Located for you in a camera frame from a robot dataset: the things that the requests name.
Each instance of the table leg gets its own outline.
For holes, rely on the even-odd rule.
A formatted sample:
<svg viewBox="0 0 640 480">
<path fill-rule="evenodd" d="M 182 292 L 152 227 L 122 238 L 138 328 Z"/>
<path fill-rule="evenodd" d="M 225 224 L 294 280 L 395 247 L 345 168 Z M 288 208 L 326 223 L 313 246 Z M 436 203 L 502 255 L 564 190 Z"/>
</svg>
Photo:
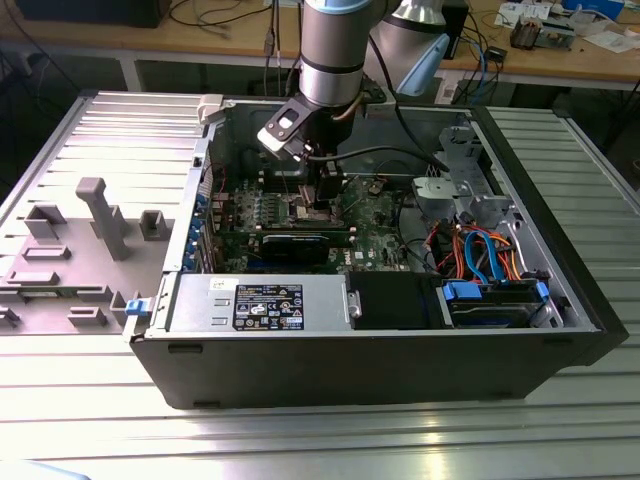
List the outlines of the table leg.
<svg viewBox="0 0 640 480">
<path fill-rule="evenodd" d="M 122 69 L 122 75 L 127 85 L 127 90 L 130 92 L 143 92 L 144 81 L 138 71 L 138 66 L 135 59 L 131 57 L 120 57 L 120 68 Z"/>
<path fill-rule="evenodd" d="M 464 70 L 445 70 L 436 95 L 436 104 L 451 105 L 458 88 L 458 83 L 464 79 Z"/>
</svg>

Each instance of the side panel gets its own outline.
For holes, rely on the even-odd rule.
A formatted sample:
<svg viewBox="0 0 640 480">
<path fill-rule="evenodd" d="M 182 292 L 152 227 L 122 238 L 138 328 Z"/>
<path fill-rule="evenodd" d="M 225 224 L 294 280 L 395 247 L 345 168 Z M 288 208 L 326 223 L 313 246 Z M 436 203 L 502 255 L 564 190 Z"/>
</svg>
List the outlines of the side panel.
<svg viewBox="0 0 640 480">
<path fill-rule="evenodd" d="M 589 319 L 607 333 L 601 336 L 601 341 L 597 346 L 585 352 L 576 360 L 576 363 L 572 363 L 572 365 L 591 365 L 626 340 L 629 334 L 575 247 L 567 238 L 511 145 L 502 135 L 500 127 L 496 124 L 491 113 L 486 108 L 478 108 L 474 110 L 473 116 L 478 121 L 482 133 L 486 136 L 486 140 L 496 155 L 496 158 L 492 160 L 499 162 L 498 167 L 506 175 L 513 188 L 510 193 L 517 197 L 514 200 L 525 206 L 531 223 L 546 243 Z"/>
<path fill-rule="evenodd" d="M 524 398 L 600 337 L 143 340 L 131 348 L 180 409 Z"/>
</svg>

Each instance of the black cable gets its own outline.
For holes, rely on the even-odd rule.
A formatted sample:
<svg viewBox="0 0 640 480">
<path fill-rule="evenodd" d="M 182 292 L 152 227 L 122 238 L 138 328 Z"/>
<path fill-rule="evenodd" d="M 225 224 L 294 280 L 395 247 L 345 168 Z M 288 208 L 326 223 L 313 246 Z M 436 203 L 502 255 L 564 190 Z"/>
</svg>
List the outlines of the black cable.
<svg viewBox="0 0 640 480">
<path fill-rule="evenodd" d="M 423 258 L 420 258 L 420 255 L 418 255 L 416 252 L 414 252 L 409 248 L 410 242 L 404 241 L 404 238 L 402 237 L 402 230 L 400 229 L 400 215 L 402 214 L 402 209 L 404 208 L 404 202 L 410 194 L 411 192 L 406 192 L 404 195 L 402 195 L 402 197 L 400 198 L 400 204 L 398 205 L 398 211 L 396 213 L 396 231 L 398 234 L 398 240 L 400 240 L 400 248 L 404 247 L 405 251 L 408 254 L 410 254 L 413 258 L 419 261 L 420 265 L 422 265 L 422 267 L 425 270 L 428 270 L 430 269 L 430 265 L 427 262 L 425 262 Z"/>
<path fill-rule="evenodd" d="M 9 18 L 11 18 L 11 21 L 14 23 L 14 25 L 18 28 L 18 30 L 20 30 L 20 32 L 22 33 L 22 35 L 24 35 L 24 37 L 29 40 L 31 42 L 31 44 L 36 47 L 40 53 L 42 53 L 45 57 L 47 57 L 47 59 L 51 62 L 51 65 L 53 65 L 54 67 L 56 67 L 56 69 L 60 72 L 60 74 L 73 86 L 73 88 L 75 88 L 75 90 L 77 92 L 80 91 L 80 87 L 78 87 L 78 85 L 76 84 L 76 82 L 74 82 L 73 80 L 71 80 L 71 77 L 69 75 L 67 75 L 67 73 L 60 67 L 60 65 L 58 65 L 53 58 L 51 58 L 51 55 L 49 55 L 47 52 L 44 51 L 44 49 L 38 44 L 38 42 L 36 42 L 33 37 L 31 35 L 29 35 L 27 33 L 27 31 L 22 28 L 22 26 L 18 23 L 18 20 L 16 20 L 16 17 L 13 16 L 13 12 L 11 11 L 11 9 L 9 8 L 9 3 L 7 2 L 7 0 L 3 0 L 4 3 L 4 8 L 7 11 L 7 14 L 9 15 Z"/>
<path fill-rule="evenodd" d="M 235 2 L 236 3 L 234 5 L 232 5 L 232 6 L 230 6 L 230 7 L 211 8 L 209 10 L 206 10 L 206 11 L 200 13 L 197 10 L 196 0 L 191 0 L 192 6 L 193 6 L 193 14 L 196 17 L 196 21 L 199 23 L 200 30 L 202 30 L 203 32 L 211 33 L 213 35 L 219 35 L 222 38 L 228 39 L 229 36 L 226 33 L 222 32 L 222 31 L 209 30 L 207 25 L 205 25 L 207 23 L 207 21 L 205 20 L 205 17 L 207 15 L 210 15 L 210 14 L 216 13 L 216 12 L 228 12 L 230 10 L 235 10 L 236 8 L 238 8 L 240 6 L 240 4 L 242 3 L 242 0 L 235 0 Z M 218 28 L 220 30 L 225 30 L 228 27 L 226 25 L 216 25 L 214 28 Z"/>
<path fill-rule="evenodd" d="M 423 152 L 416 152 L 414 150 L 409 150 L 408 148 L 396 147 L 393 145 L 378 145 L 376 147 L 367 147 L 367 148 L 362 148 L 360 150 L 354 150 L 352 152 L 340 153 L 338 155 L 331 155 L 329 157 L 316 157 L 313 155 L 309 155 L 305 157 L 305 159 L 309 162 L 326 162 L 329 160 L 339 162 L 340 160 L 347 160 L 349 158 L 357 157 L 367 153 L 381 152 L 385 150 L 406 153 L 407 155 L 411 155 L 412 157 L 415 157 L 430 165 L 438 167 L 442 171 L 445 171 L 445 172 L 449 171 L 449 167 L 447 167 L 444 163 L 442 163 L 440 160 L 435 158 L 433 155 L 425 155 Z"/>
<path fill-rule="evenodd" d="M 455 105 L 456 103 L 458 103 L 463 95 L 464 95 L 465 103 L 467 102 L 467 100 L 469 99 L 469 87 L 471 86 L 471 82 L 473 82 L 473 79 L 475 78 L 476 74 L 479 71 L 480 71 L 480 62 L 477 63 L 476 68 L 473 71 L 473 73 L 471 74 L 471 78 L 469 78 L 469 80 L 467 80 L 467 84 L 465 85 L 465 87 L 461 88 L 460 89 L 460 93 L 458 94 L 458 96 L 451 101 L 452 104 Z"/>
<path fill-rule="evenodd" d="M 627 97 L 627 100 L 622 104 L 622 107 L 620 107 L 620 110 L 615 115 L 616 120 L 614 120 L 612 125 L 609 127 L 609 130 L 603 142 L 605 152 L 609 150 L 609 148 L 611 148 L 611 146 L 615 143 L 616 139 L 620 136 L 620 133 L 625 129 L 626 122 L 631 119 L 631 117 L 633 117 L 636 110 L 640 107 L 640 100 L 638 100 L 635 105 L 631 104 L 632 99 L 634 98 L 636 92 L 638 92 L 639 87 L 640 78 L 631 90 L 631 93 Z M 625 112 L 627 108 L 629 108 L 629 105 L 632 105 L 631 108 L 628 112 Z"/>
<path fill-rule="evenodd" d="M 380 169 L 382 167 L 384 167 L 385 165 L 388 165 L 390 163 L 395 163 L 395 164 L 398 164 L 398 165 L 402 165 L 405 168 L 405 170 L 407 172 L 409 172 L 411 175 L 413 175 L 414 177 L 417 177 L 417 176 L 420 175 L 418 173 L 415 173 L 407 162 L 403 162 L 402 160 L 398 160 L 397 158 L 390 158 L 389 160 L 385 160 L 384 162 L 380 162 L 376 166 L 376 168 L 373 170 L 373 173 L 375 173 L 376 175 L 388 175 L 386 173 L 380 173 Z"/>
<path fill-rule="evenodd" d="M 491 103 L 491 100 L 493 99 L 493 95 L 495 94 L 497 88 L 498 88 L 498 83 L 500 82 L 500 73 L 502 73 L 502 69 L 504 67 L 504 65 L 500 62 L 494 61 L 493 62 L 496 66 L 496 73 L 493 75 L 493 77 L 491 77 L 489 80 L 487 80 L 487 82 L 483 85 L 483 91 L 480 94 L 480 96 L 478 97 L 483 98 L 485 97 L 487 94 L 490 94 L 489 96 L 489 103 Z M 463 89 L 464 91 L 464 95 L 465 95 L 465 101 L 468 98 L 469 95 L 473 95 L 475 94 L 479 89 L 480 89 L 480 84 L 476 85 L 476 87 L 473 90 L 469 90 L 469 86 L 471 84 L 472 79 L 469 79 L 469 83 L 465 86 L 465 88 Z M 490 85 L 493 82 L 493 87 L 491 88 L 491 90 L 489 90 L 487 88 L 488 85 Z"/>
<path fill-rule="evenodd" d="M 282 72 L 280 68 L 280 0 L 272 0 L 276 10 L 276 61 L 278 62 L 277 76 L 278 76 L 278 96 L 282 96 Z"/>
<path fill-rule="evenodd" d="M 264 72 L 262 73 L 262 86 L 264 88 L 264 96 L 267 97 L 269 95 L 267 88 L 267 75 L 269 74 L 269 63 L 271 62 L 271 57 L 273 56 L 273 48 L 275 43 L 275 15 L 276 15 L 276 1 L 272 0 L 271 6 L 271 17 L 269 19 L 269 28 L 267 29 L 267 34 L 264 38 L 264 55 L 265 55 L 265 63 L 264 63 Z"/>
<path fill-rule="evenodd" d="M 25 83 L 24 78 L 22 77 L 22 75 L 20 75 L 20 72 L 16 69 L 16 67 L 13 66 L 13 64 L 9 61 L 9 59 L 2 53 L 2 50 L 0 50 L 0 61 L 4 60 L 6 62 L 7 65 L 9 65 L 9 67 L 11 68 L 11 70 L 13 70 L 13 74 L 15 75 L 15 78 L 18 80 L 18 83 L 20 84 L 20 86 L 22 87 L 22 89 L 25 91 L 25 93 L 27 94 L 27 97 L 29 97 L 29 99 L 31 100 L 31 102 L 33 103 L 34 107 L 42 114 L 43 117 L 48 118 L 49 120 L 58 123 L 60 121 L 60 117 L 54 117 L 53 115 L 51 115 L 50 113 L 46 112 L 38 103 L 35 95 L 31 92 L 31 90 L 29 90 L 28 85 Z M 54 107 L 58 108 L 59 110 L 66 112 L 67 109 L 61 105 L 58 105 L 57 103 L 55 103 L 53 100 L 47 98 L 47 97 L 43 97 L 40 96 L 39 97 L 41 101 L 45 101 L 50 105 L 53 105 Z"/>
<path fill-rule="evenodd" d="M 179 23 L 180 25 L 185 25 L 187 27 L 215 27 L 216 25 L 224 25 L 225 23 L 235 22 L 236 20 L 240 20 L 241 18 L 266 12 L 267 10 L 271 9 L 271 6 L 268 6 L 265 8 L 261 8 L 259 10 L 253 10 L 251 12 L 243 13 L 242 15 L 238 15 L 232 18 L 227 18 L 226 20 L 220 20 L 217 22 L 190 23 L 190 22 L 185 22 L 184 20 L 180 20 L 179 18 L 176 18 L 176 16 L 174 15 L 174 12 L 176 11 L 176 9 L 190 1 L 191 0 L 181 0 L 180 2 L 176 3 L 173 7 L 171 7 L 171 9 L 169 10 L 169 18 L 171 18 L 171 20 L 173 20 L 174 22 Z"/>
<path fill-rule="evenodd" d="M 4 55 L 0 56 L 0 66 L 2 68 L 1 72 L 2 72 L 2 80 L 6 81 L 7 79 L 7 72 L 6 72 L 6 68 L 5 68 L 5 64 L 4 64 Z M 5 94 L 6 98 L 6 104 L 7 104 L 7 114 L 9 115 L 9 120 L 8 120 L 8 135 L 11 137 L 11 153 L 12 153 L 12 157 L 13 157 L 13 161 L 16 163 L 18 163 L 17 161 L 17 155 L 18 155 L 18 141 L 16 138 L 16 131 L 15 131 L 15 117 L 13 115 L 13 102 L 11 101 L 11 95 L 9 93 L 9 91 L 7 90 L 6 94 Z M 5 181 L 4 179 L 0 178 L 0 181 L 2 181 L 3 183 L 7 184 L 8 186 L 11 186 L 9 184 L 9 182 Z"/>
<path fill-rule="evenodd" d="M 400 111 L 400 106 L 398 105 L 398 99 L 396 98 L 396 93 L 393 89 L 393 83 L 391 82 L 391 75 L 389 75 L 389 70 L 387 69 L 387 64 L 384 61 L 384 57 L 382 56 L 382 52 L 380 52 L 380 49 L 378 48 L 378 45 L 376 44 L 375 40 L 373 39 L 373 37 L 371 35 L 369 35 L 369 44 L 371 45 L 371 48 L 373 49 L 373 52 L 376 55 L 376 58 L 378 59 L 378 63 L 380 64 L 380 68 L 382 69 L 382 74 L 384 75 L 384 80 L 385 83 L 387 84 L 387 88 L 389 89 L 389 91 L 391 92 L 391 95 L 393 95 L 395 102 L 395 113 L 396 113 L 396 117 L 398 117 L 398 121 L 400 122 L 400 125 L 402 126 L 402 129 L 404 130 L 404 132 L 407 134 L 407 136 L 409 137 L 409 139 L 411 139 L 411 141 L 413 142 L 413 144 L 418 147 L 426 156 L 430 157 L 432 162 L 430 162 L 433 165 L 442 165 L 443 167 L 445 166 L 440 160 L 438 160 L 435 156 L 433 156 L 432 154 L 430 154 L 429 152 L 426 152 L 424 150 L 424 148 L 422 147 L 422 145 L 420 145 L 420 142 L 418 141 L 418 139 L 416 138 L 416 136 L 413 134 L 413 132 L 411 131 L 411 129 L 409 128 L 409 125 L 407 125 L 407 122 L 404 119 L 404 116 L 402 115 L 402 112 Z M 446 168 L 442 168 L 442 167 L 438 167 L 441 170 L 444 170 L 445 172 L 448 172 L 449 169 Z"/>
<path fill-rule="evenodd" d="M 293 61 L 293 65 L 289 69 L 289 74 L 287 75 L 287 81 L 284 86 L 284 96 L 288 97 L 291 95 L 292 87 L 293 87 L 293 74 L 296 70 L 296 65 L 300 62 L 302 58 L 302 5 L 300 3 L 298 5 L 298 56 Z"/>
</svg>

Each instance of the wooden workbench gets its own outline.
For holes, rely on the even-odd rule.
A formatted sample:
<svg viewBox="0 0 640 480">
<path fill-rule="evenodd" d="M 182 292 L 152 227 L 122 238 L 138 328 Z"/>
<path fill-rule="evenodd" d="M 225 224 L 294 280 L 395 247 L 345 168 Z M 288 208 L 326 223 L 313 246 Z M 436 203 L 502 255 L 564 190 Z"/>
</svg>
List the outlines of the wooden workbench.
<svg viewBox="0 0 640 480">
<path fill-rule="evenodd" d="M 220 8 L 233 5 L 232 0 L 199 0 L 199 8 Z M 614 54 L 576 39 L 571 51 L 535 49 L 524 51 L 509 46 L 511 30 L 495 27 L 492 13 L 500 5 L 499 0 L 471 0 L 473 15 L 480 30 L 490 44 L 508 51 L 502 81 L 518 83 L 557 84 L 624 89 L 630 88 L 640 78 L 640 53 L 632 50 Z M 243 0 L 229 12 L 212 14 L 208 18 L 223 20 L 253 10 L 264 8 L 260 0 Z M 281 9 L 281 38 L 283 57 L 292 59 L 298 51 L 298 27 L 295 8 Z M 197 63 L 222 63 L 261 65 L 263 43 L 269 22 L 269 13 L 259 13 L 228 24 L 225 33 L 229 38 L 205 32 L 196 27 L 180 25 L 169 18 L 156 29 L 138 29 L 123 26 L 102 26 L 58 22 L 28 22 L 14 9 L 21 25 L 45 49 L 51 53 L 67 53 L 89 56 L 107 56 L 121 61 L 127 83 L 136 85 L 136 60 L 166 60 Z M 189 4 L 176 10 L 175 15 L 187 22 L 194 22 Z M 619 20 L 640 24 L 640 14 L 625 11 Z M 26 40 L 11 23 L 6 12 L 0 13 L 0 45 L 4 49 L 26 48 Z M 475 69 L 477 61 L 470 48 L 461 46 L 453 60 L 441 65 L 439 76 L 450 83 L 457 83 Z"/>
</svg>

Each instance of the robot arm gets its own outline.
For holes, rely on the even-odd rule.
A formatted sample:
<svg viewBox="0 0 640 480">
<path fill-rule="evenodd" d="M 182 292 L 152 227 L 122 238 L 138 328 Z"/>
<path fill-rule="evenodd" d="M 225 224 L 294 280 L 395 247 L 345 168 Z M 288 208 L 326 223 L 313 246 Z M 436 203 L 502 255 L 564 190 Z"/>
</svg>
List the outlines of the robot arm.
<svg viewBox="0 0 640 480">
<path fill-rule="evenodd" d="M 339 108 L 360 92 L 369 32 L 398 6 L 386 0 L 306 0 L 300 92 Z"/>
<path fill-rule="evenodd" d="M 335 154 L 351 134 L 353 115 L 342 116 L 360 94 L 369 32 L 398 0 L 305 0 L 300 95 L 290 99 L 259 132 L 280 158 L 305 151 Z"/>
<path fill-rule="evenodd" d="M 362 100 L 365 60 L 373 55 L 367 50 L 369 35 L 391 58 L 399 79 L 394 85 L 402 93 L 421 93 L 422 80 L 433 76 L 444 55 L 448 37 L 442 33 L 441 0 L 403 0 L 396 10 L 399 4 L 398 0 L 305 0 L 300 94 L 271 117 L 258 140 L 283 160 L 313 158 L 307 164 L 307 182 L 316 186 L 316 199 L 335 198 L 343 179 L 332 156 L 351 135 L 353 113 Z M 426 15 L 433 12 L 433 5 L 435 14 Z M 382 78 L 379 67 L 371 70 L 376 79 Z M 441 163 L 439 168 L 446 169 Z"/>
</svg>

